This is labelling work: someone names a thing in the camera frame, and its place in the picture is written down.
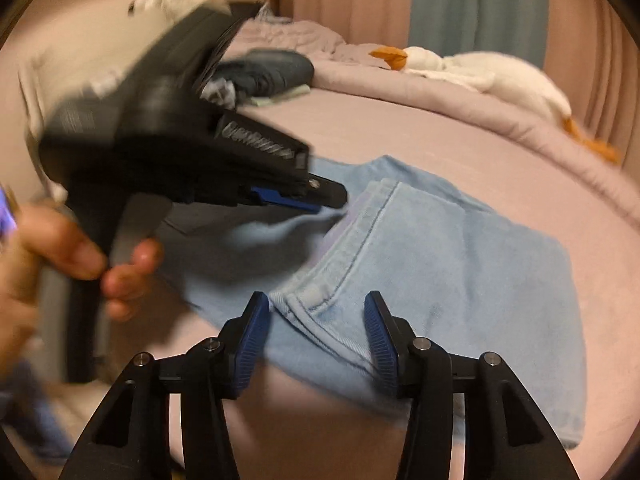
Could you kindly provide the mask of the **person's left hand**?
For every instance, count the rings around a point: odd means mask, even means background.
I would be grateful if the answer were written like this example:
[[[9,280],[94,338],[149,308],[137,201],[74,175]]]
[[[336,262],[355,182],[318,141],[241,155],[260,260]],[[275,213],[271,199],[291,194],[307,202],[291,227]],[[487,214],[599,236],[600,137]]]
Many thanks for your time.
[[[45,266],[76,280],[98,280],[108,315],[127,321],[142,306],[163,255],[160,242],[147,238],[134,248],[130,262],[110,269],[98,245],[53,204],[21,206],[1,253],[1,375],[12,372],[35,335]]]

